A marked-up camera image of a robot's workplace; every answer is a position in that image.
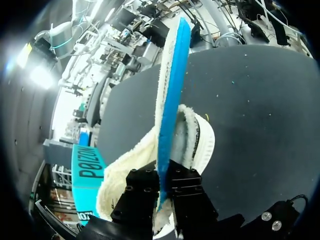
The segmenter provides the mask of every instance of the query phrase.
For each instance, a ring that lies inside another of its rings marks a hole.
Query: black cable
[[[226,5],[224,5],[224,3],[222,2],[222,0],[219,0],[219,1],[220,1],[220,3],[221,3],[221,7],[223,7],[223,8],[226,10],[226,12],[228,13],[228,15],[229,15],[229,17],[230,17],[230,19],[231,19],[231,22],[233,23],[234,30],[235,30],[236,33],[238,34],[239,31],[238,31],[238,29],[237,29],[237,25],[235,24],[235,21],[232,19],[232,16],[231,16],[230,12],[229,12],[228,9],[226,8]]]
[[[305,201],[305,207],[308,206],[309,200],[308,200],[307,196],[304,195],[304,194],[300,194],[300,195],[298,195],[298,196],[295,196],[294,198],[290,199],[289,201],[290,201],[291,203],[293,203],[293,202],[294,202],[295,200],[297,200],[297,199],[304,199],[304,201]]]
[[[195,8],[196,9],[199,9],[199,8],[201,8],[204,4],[202,3],[202,2],[200,2],[201,3],[201,5],[200,6],[196,6]]]
[[[208,21],[205,21],[205,22],[206,22],[207,24],[210,24],[210,25],[216,27],[217,29],[219,29],[217,25],[214,25],[214,24],[212,24],[211,22],[208,22]]]
[[[177,2],[179,2],[179,7],[182,9],[182,11],[184,11],[184,13],[188,16],[188,18],[190,18],[191,22],[192,22],[194,25],[196,25],[196,23],[198,22],[198,21],[197,21],[197,16],[194,15],[194,14],[189,10],[189,8],[186,7],[186,5],[185,5],[183,2],[181,2],[180,0],[177,0]]]

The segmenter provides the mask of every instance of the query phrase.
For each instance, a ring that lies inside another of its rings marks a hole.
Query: white fluffy fabric
[[[178,112],[182,112],[185,116],[188,133],[182,165],[186,168],[191,168],[193,163],[192,154],[196,143],[197,122],[195,113],[191,108],[183,104],[178,107]],[[125,191],[127,175],[131,169],[142,168],[157,159],[157,144],[155,128],[153,127],[132,150],[126,152],[105,168],[104,179],[99,188],[96,201],[96,210],[100,218],[108,221],[112,220],[111,213],[113,206],[117,204],[122,193]],[[158,213],[161,220],[157,220],[156,218],[155,222],[166,224],[169,222],[169,216],[172,213],[171,202],[168,200],[162,209],[163,211]],[[164,226],[158,227],[160,225],[162,224],[157,224],[157,227],[154,228],[155,232]]]

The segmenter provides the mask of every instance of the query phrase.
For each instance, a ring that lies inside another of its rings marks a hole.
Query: ceiling light
[[[49,89],[54,83],[52,74],[42,65],[39,65],[32,70],[30,78],[35,84],[41,86],[45,90]]]
[[[106,18],[105,18],[105,20],[104,20],[104,22],[106,22],[106,21],[108,21],[109,20],[109,18],[111,17],[111,15],[114,13],[114,11],[115,11],[115,8],[112,8],[111,10],[110,10],[110,12],[108,13],[108,15],[106,16]]]

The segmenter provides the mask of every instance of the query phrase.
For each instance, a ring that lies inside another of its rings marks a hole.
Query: screw
[[[273,231],[279,231],[282,227],[282,223],[281,221],[274,221],[274,223],[272,224],[272,230]]]
[[[268,211],[265,211],[264,213],[262,213],[261,215],[261,219],[263,221],[269,221],[272,218],[272,214]]]
[[[133,189],[134,189],[134,188],[133,188],[132,186],[126,186],[126,187],[125,187],[125,190],[126,190],[126,191],[132,191]]]

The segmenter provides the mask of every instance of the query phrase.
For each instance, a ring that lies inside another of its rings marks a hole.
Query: metal pipe
[[[209,12],[210,16],[214,20],[217,27],[219,28],[221,35],[229,33],[230,30],[228,28],[228,25],[225,22],[224,18],[221,16],[221,13],[219,12],[218,4],[216,3],[216,1],[202,0],[201,2],[203,6],[206,8],[206,10]],[[228,38],[228,39],[226,38],[221,41],[222,41],[222,44],[224,44],[225,46],[234,46],[238,44],[236,40],[231,38]]]

